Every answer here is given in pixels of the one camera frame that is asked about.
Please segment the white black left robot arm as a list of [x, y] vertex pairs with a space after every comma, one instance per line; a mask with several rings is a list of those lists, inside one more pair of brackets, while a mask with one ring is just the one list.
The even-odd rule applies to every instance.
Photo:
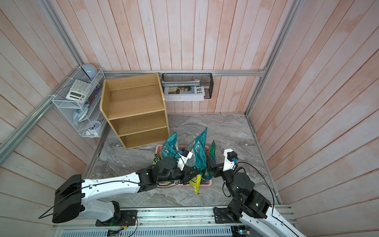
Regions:
[[103, 202], [102, 198], [163, 189], [165, 183], [186, 185], [199, 174], [195, 167], [178, 166], [172, 158], [163, 158], [152, 166], [119, 177], [83, 179], [76, 174], [55, 191], [52, 222], [58, 224], [89, 218], [105, 223], [120, 219], [119, 203]]

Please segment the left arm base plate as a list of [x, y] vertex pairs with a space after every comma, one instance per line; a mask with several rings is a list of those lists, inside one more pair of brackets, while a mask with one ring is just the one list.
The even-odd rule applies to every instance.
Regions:
[[107, 221], [97, 220], [96, 227], [120, 227], [120, 226], [134, 226], [136, 224], [137, 210], [120, 210]]

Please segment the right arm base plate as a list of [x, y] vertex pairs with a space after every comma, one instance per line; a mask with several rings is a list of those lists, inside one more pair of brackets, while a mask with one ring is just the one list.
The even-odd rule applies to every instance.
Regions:
[[239, 218], [228, 208], [213, 208], [214, 219], [216, 224], [238, 223]]

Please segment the yellow green packet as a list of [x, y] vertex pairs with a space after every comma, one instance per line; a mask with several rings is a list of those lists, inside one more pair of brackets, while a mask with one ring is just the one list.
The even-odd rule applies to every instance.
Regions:
[[162, 155], [157, 153], [157, 154], [154, 154], [154, 159], [153, 159], [153, 164], [155, 165], [157, 162], [161, 161], [162, 159]]
[[196, 195], [199, 195], [201, 180], [202, 180], [202, 177], [200, 174], [198, 174], [196, 177], [194, 177], [193, 179], [189, 181], [189, 184], [193, 187], [193, 190]]

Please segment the teal orange fertilizer bag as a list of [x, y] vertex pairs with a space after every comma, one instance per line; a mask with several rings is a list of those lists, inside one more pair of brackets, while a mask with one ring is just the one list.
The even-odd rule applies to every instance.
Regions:
[[204, 170], [207, 167], [206, 154], [204, 150], [206, 139], [207, 127], [186, 147], [186, 150], [192, 153], [191, 158], [186, 161], [187, 166], [197, 168], [200, 171]]
[[176, 162], [179, 158], [179, 145], [177, 141], [177, 133], [168, 137], [161, 149], [162, 158], [171, 158]]

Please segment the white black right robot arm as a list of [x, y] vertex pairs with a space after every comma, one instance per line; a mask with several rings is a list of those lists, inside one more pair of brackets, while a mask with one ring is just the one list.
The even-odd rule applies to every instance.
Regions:
[[214, 177], [222, 177], [232, 198], [225, 208], [214, 207], [217, 224], [240, 222], [263, 237], [303, 237], [296, 227], [283, 218], [274, 204], [254, 189], [255, 183], [241, 168], [224, 170], [223, 164], [208, 165]]

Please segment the green blue soil bag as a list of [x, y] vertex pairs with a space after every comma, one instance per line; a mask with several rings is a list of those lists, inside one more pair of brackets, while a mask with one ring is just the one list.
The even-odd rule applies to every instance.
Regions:
[[206, 155], [206, 168], [201, 171], [202, 182], [207, 182], [214, 177], [215, 165], [216, 165], [216, 144], [213, 140], [209, 149], [207, 149]]

